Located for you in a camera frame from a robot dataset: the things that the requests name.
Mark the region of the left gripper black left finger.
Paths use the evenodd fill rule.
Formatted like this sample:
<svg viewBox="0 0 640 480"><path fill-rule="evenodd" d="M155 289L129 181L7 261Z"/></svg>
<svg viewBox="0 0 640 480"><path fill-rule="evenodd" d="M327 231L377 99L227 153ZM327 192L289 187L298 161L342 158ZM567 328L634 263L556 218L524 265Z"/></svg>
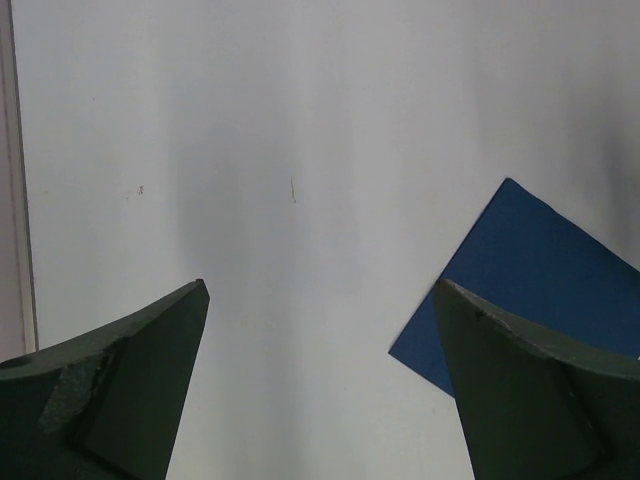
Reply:
<svg viewBox="0 0 640 480"><path fill-rule="evenodd" d="M197 279L2 362L2 478L165 478L209 302Z"/></svg>

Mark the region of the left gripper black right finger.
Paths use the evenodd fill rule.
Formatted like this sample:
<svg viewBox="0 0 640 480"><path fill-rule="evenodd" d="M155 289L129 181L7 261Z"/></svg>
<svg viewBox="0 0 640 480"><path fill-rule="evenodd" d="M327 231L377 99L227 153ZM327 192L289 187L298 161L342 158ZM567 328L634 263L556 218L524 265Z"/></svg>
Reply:
<svg viewBox="0 0 640 480"><path fill-rule="evenodd" d="M434 308L477 479L636 479L639 362L450 280Z"/></svg>

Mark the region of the dark blue paper napkin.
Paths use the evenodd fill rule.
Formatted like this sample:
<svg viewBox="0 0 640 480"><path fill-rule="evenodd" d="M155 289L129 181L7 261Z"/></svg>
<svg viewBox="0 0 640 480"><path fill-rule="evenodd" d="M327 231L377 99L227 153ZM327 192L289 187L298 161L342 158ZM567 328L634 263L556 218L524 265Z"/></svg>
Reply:
<svg viewBox="0 0 640 480"><path fill-rule="evenodd" d="M505 179L440 274L517 316L639 358L639 271Z"/></svg>

